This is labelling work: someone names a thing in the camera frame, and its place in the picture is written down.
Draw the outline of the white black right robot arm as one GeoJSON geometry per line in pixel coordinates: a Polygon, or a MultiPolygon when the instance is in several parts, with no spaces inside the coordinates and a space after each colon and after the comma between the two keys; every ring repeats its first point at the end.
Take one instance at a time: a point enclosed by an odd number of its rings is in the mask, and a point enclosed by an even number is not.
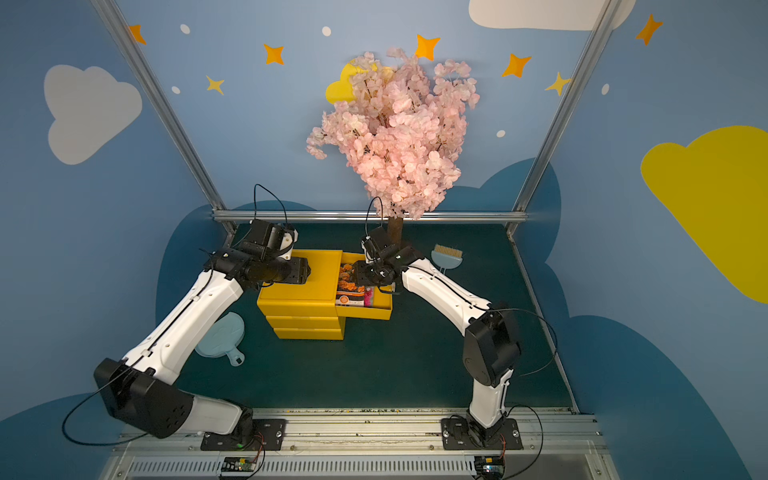
{"type": "Polygon", "coordinates": [[[370,236],[361,245],[365,259],[356,263],[355,273],[363,284],[404,287],[443,314],[462,334],[462,363],[473,379],[468,414],[480,429],[498,429],[506,415],[509,382],[522,356],[512,312],[503,303],[494,304],[464,289],[411,247],[399,248],[389,242],[378,246],[370,236]]]}

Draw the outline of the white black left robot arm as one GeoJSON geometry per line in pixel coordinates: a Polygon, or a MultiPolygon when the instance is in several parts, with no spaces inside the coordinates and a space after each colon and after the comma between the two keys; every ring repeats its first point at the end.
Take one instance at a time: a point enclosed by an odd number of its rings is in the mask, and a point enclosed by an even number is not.
{"type": "Polygon", "coordinates": [[[248,289],[303,284],[309,262],[290,253],[261,259],[237,249],[211,255],[165,319],[121,359],[103,360],[94,379],[107,413],[158,439],[204,432],[246,444],[255,435],[250,408],[184,392],[174,383],[219,317],[248,289]]]}

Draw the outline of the yellow plastic drawer cabinet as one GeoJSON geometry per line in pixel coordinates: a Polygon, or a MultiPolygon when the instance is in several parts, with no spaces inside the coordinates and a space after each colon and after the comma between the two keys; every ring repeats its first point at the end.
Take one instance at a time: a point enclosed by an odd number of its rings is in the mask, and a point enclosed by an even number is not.
{"type": "Polygon", "coordinates": [[[295,250],[293,257],[307,260],[308,279],[263,288],[259,309],[279,339],[342,340],[346,318],[336,309],[342,251],[295,250]]]}

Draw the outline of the pink flower seed bag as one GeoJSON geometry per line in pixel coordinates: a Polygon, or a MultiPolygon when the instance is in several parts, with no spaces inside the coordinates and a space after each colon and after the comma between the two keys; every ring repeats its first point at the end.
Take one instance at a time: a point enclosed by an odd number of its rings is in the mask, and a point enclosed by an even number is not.
{"type": "Polygon", "coordinates": [[[366,287],[363,296],[363,306],[370,308],[374,306],[374,288],[366,287]]]}

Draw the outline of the orange marigold seed bag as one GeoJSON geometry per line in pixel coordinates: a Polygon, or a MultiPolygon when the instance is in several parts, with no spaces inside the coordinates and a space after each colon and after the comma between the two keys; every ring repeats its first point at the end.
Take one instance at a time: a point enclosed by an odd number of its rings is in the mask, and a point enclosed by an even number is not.
{"type": "Polygon", "coordinates": [[[364,307],[365,288],[356,282],[354,265],[342,263],[338,274],[335,303],[343,307],[364,307]]]}

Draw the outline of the yellow top drawer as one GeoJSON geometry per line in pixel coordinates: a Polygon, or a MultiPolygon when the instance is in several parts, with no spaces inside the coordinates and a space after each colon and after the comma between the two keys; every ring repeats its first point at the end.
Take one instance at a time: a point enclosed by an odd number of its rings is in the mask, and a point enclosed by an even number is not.
{"type": "Polygon", "coordinates": [[[357,281],[355,264],[364,259],[363,254],[341,254],[335,299],[337,314],[346,318],[388,321],[393,310],[391,288],[380,291],[376,286],[364,286],[357,281]]]}

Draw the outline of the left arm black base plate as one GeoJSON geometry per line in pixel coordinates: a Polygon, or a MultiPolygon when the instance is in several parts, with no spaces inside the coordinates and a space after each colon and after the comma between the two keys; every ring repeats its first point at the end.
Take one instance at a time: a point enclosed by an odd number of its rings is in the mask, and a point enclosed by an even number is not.
{"type": "Polygon", "coordinates": [[[238,426],[228,435],[206,432],[201,451],[280,451],[285,438],[287,420],[252,419],[244,427],[238,426]]]}

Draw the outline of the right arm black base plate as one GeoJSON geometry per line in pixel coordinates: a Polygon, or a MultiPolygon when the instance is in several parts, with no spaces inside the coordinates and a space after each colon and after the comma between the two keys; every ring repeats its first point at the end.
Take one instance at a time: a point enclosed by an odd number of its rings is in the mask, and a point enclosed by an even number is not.
{"type": "Polygon", "coordinates": [[[440,433],[445,450],[522,450],[523,441],[517,422],[502,418],[484,428],[471,418],[451,415],[440,420],[440,433]]]}

